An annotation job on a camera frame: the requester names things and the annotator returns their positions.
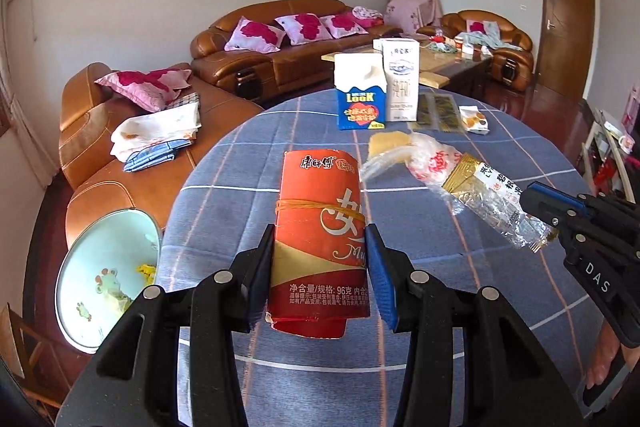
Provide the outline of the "brown leather long sofa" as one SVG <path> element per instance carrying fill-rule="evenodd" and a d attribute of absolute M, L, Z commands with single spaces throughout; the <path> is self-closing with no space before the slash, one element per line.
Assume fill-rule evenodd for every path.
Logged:
<path fill-rule="evenodd" d="M 191 42 L 191 66 L 195 75 L 213 86 L 236 95 L 241 93 L 240 72 L 252 72 L 262 83 L 260 101 L 312 86 L 332 77 L 333 66 L 322 56 L 370 44 L 376 38 L 398 37 L 400 30 L 378 25 L 363 35 L 293 46 L 283 40 L 279 52 L 226 51 L 232 30 L 245 16 L 273 26 L 283 15 L 312 13 L 318 16 L 348 14 L 350 7 L 340 0 L 278 0 L 243 6 L 213 22 Z"/>

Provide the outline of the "small white orange packet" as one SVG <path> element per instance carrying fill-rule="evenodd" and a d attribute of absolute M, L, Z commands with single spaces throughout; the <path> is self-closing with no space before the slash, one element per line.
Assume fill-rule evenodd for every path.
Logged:
<path fill-rule="evenodd" d="M 479 135 L 489 133 L 488 120 L 477 106 L 460 106 L 459 115 L 466 132 Z"/>

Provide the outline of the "blue plaid tablecloth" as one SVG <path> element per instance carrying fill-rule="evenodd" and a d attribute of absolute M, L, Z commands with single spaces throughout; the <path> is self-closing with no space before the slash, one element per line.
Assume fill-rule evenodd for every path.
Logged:
<path fill-rule="evenodd" d="M 500 110 L 486 109 L 485 135 L 443 133 L 439 141 L 471 154 L 520 185 L 533 181 L 577 195 L 586 184 L 548 140 Z M 336 96 L 321 91 L 287 101 L 241 124 L 198 163 L 165 229 L 158 280 L 170 291 L 195 286 L 254 248 L 274 219 L 288 150 L 344 150 L 368 156 L 370 135 L 342 131 Z M 601 313 L 564 269 L 563 249 L 515 249 L 470 210 L 413 178 L 404 165 L 362 189 L 366 217 L 386 245 L 446 285 L 494 286 L 535 333 L 579 395 Z M 234 337 L 247 419 L 253 426 L 388 426 L 396 415 L 409 339 L 377 313 L 348 323 L 337 340 L 306 339 L 259 322 Z"/>

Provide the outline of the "dark clear flat packets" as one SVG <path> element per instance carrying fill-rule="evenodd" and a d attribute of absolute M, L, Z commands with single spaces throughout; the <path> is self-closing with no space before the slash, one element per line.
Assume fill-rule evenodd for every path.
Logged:
<path fill-rule="evenodd" d="M 409 129 L 462 133 L 464 128 L 454 97 L 446 93 L 420 94 L 416 121 L 410 122 Z"/>

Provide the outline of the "clear gold snack wrapper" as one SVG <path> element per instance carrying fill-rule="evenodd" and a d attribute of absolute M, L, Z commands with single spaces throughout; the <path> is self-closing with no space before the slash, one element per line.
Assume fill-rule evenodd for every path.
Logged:
<path fill-rule="evenodd" d="M 461 156 L 442 188 L 514 247 L 536 253 L 558 236 L 551 225 L 524 211 L 518 184 L 469 154 Z"/>

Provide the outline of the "folded white cloth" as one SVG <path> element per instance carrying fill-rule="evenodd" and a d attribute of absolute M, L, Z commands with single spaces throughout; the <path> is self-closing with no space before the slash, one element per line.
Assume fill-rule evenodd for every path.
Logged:
<path fill-rule="evenodd" d="M 125 162 L 131 154 L 151 145 L 177 139 L 194 141 L 200 128 L 198 103 L 131 117 L 113 131 L 111 155 L 120 162 Z"/>

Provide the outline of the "blue white Look milk carton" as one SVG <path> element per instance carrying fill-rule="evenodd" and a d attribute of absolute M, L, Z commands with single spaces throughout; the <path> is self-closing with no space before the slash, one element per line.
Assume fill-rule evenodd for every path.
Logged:
<path fill-rule="evenodd" d="M 385 128 L 387 80 L 381 53 L 337 53 L 334 87 L 338 129 Z"/>

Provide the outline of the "light green cartoon trash bin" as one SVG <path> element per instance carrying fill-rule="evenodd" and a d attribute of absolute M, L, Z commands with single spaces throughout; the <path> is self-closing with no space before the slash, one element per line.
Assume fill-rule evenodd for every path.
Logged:
<path fill-rule="evenodd" d="M 162 232 L 139 209 L 116 210 L 91 223 L 66 254 L 55 283 L 58 327 L 75 349 L 92 355 L 145 287 L 155 283 Z"/>

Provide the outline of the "pink floral pillow middle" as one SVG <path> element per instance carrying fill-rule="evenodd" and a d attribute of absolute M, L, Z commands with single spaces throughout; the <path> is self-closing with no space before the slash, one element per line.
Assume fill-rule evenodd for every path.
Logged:
<path fill-rule="evenodd" d="M 288 35 L 291 46 L 333 39 L 326 26 L 314 13 L 280 16 L 276 18 L 276 22 Z"/>

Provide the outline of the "pink blanket over stand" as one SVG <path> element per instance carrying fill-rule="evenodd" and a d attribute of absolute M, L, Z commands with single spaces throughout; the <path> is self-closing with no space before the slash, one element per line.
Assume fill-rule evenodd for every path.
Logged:
<path fill-rule="evenodd" d="M 424 26 L 439 26 L 442 7 L 439 0 L 392 0 L 386 6 L 384 22 L 405 34 L 416 34 Z"/>

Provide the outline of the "red noodle cup sleeve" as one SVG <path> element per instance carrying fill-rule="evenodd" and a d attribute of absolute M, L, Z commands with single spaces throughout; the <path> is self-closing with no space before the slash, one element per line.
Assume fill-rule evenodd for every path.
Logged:
<path fill-rule="evenodd" d="M 276 331 L 343 337 L 370 315 L 358 164 L 342 150 L 283 155 L 266 319 Z"/>

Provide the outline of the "tall white milk carton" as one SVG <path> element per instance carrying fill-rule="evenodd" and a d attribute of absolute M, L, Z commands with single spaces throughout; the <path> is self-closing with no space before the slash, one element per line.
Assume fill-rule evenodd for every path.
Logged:
<path fill-rule="evenodd" d="M 420 44 L 408 38 L 384 39 L 382 57 L 387 80 L 386 120 L 416 121 L 420 86 Z"/>

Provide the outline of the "beige curtain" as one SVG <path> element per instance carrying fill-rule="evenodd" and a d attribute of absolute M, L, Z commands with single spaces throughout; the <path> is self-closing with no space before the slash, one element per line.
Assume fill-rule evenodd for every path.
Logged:
<path fill-rule="evenodd" d="M 8 0 L 1 0 L 1 94 L 9 111 L 10 126 L 26 158 L 29 169 L 45 190 L 58 173 L 58 164 L 44 147 L 34 126 L 26 116 L 13 86 L 9 61 Z"/>

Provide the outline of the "pink floral pillow right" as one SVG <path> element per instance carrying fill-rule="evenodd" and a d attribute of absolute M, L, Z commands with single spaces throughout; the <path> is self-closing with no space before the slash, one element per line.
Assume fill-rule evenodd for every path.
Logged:
<path fill-rule="evenodd" d="M 328 15 L 321 17 L 320 20 L 333 39 L 367 35 L 368 33 L 349 13 Z"/>

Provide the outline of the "pink floral pillow left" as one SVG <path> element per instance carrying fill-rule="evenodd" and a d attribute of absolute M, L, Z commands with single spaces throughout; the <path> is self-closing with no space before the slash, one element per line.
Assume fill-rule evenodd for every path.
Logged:
<path fill-rule="evenodd" d="M 242 16 L 224 45 L 224 50 L 277 53 L 285 36 L 286 33 L 282 29 Z"/>

